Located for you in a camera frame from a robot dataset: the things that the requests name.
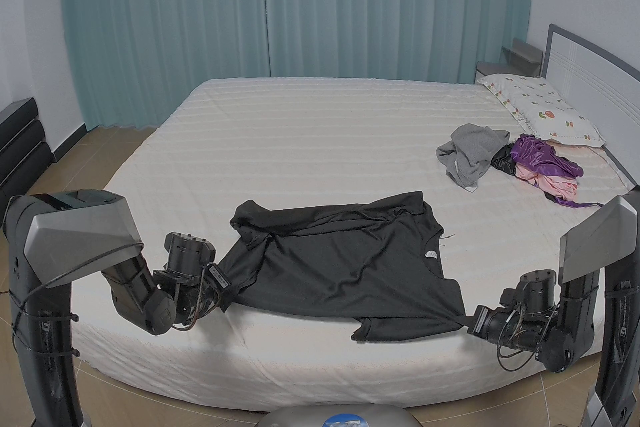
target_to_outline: blue sticker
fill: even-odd
[[[361,416],[341,413],[326,420],[323,427],[369,427],[369,424]]]

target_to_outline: white headboard panel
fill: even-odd
[[[549,25],[542,76],[598,127],[607,153],[640,183],[640,71]]]

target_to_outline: floral pillow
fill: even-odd
[[[539,139],[592,148],[605,143],[598,129],[543,78],[499,74],[477,83],[489,89],[520,126]]]

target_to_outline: gray cloth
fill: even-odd
[[[455,183],[473,192],[491,166],[493,156],[508,143],[508,132],[468,123],[456,128],[451,141],[440,146],[436,156]]]

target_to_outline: bed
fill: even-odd
[[[640,139],[640,123],[629,125],[618,115],[602,125],[609,107],[598,86],[603,82],[608,95],[610,88],[623,95],[627,89],[620,92],[620,83],[633,82],[625,105],[640,105],[640,73],[627,69],[616,75],[619,63],[585,43],[552,26],[545,71],[617,149],[612,153],[617,164],[603,150],[558,150],[584,168],[577,200],[604,202],[629,190],[630,178],[638,176],[637,153],[624,145],[637,142],[623,141],[622,130],[631,127]],[[583,83],[591,75],[599,78]],[[609,104],[620,111],[615,102]],[[445,227],[445,276],[460,282],[472,314],[477,304],[497,305],[501,290],[514,286],[522,273],[557,268],[560,235],[594,210],[556,205],[496,169],[484,175],[476,192],[454,185],[435,149],[467,122],[515,136],[522,132],[477,85],[210,80],[140,146],[106,189],[127,198],[152,269],[166,262],[163,241],[169,231],[207,238],[222,257],[237,239],[229,219],[247,199],[276,209],[367,203],[422,190]],[[504,372],[495,347],[465,330],[404,343],[359,344],[350,339],[358,326],[353,319],[298,318],[236,304],[226,314],[214,311],[190,332],[153,337],[118,317],[100,274],[74,283],[72,308],[81,318],[74,325],[74,345],[90,365],[135,387],[216,407],[273,410],[347,402],[409,407],[472,396],[542,369],[532,362],[519,372]],[[601,347],[603,321],[601,292],[589,353]],[[511,360],[514,366],[517,359]]]

